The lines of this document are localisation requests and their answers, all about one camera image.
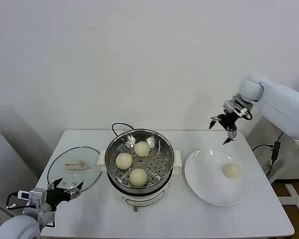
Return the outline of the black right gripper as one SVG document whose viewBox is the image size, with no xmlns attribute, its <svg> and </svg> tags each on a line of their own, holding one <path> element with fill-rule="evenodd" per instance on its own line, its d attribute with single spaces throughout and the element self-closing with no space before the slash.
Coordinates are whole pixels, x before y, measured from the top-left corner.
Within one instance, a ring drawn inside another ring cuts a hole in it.
<svg viewBox="0 0 299 239">
<path fill-rule="evenodd" d="M 238 118 L 239 116 L 236 113 L 224 113 L 215 117 L 211 117 L 209 129 L 212 129 L 216 123 L 219 123 L 227 131 L 228 137 L 223 142 L 223 145 L 225 145 L 236 139 L 237 127 L 235 122 Z"/>
</svg>

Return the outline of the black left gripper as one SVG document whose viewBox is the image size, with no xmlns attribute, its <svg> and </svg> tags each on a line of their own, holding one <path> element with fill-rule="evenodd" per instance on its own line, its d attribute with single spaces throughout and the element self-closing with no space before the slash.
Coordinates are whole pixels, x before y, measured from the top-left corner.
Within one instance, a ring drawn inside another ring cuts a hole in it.
<svg viewBox="0 0 299 239">
<path fill-rule="evenodd" d="M 52 210 L 56 210 L 57 206 L 65 201 L 69 202 L 70 198 L 77 198 L 81 195 L 82 187 L 84 182 L 81 182 L 75 188 L 67 189 L 66 191 L 62 188 L 58 188 L 57 186 L 63 178 L 59 178 L 54 180 L 52 183 L 47 184 L 47 192 L 46 192 L 46 203 L 51 206 Z"/>
</svg>

